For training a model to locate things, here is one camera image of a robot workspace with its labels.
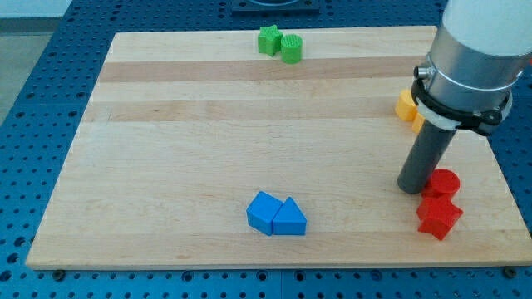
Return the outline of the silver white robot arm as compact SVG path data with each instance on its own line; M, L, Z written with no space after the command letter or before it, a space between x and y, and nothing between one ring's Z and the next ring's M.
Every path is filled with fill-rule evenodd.
M490 135L531 58L531 0L450 0L414 70L418 112L442 130Z

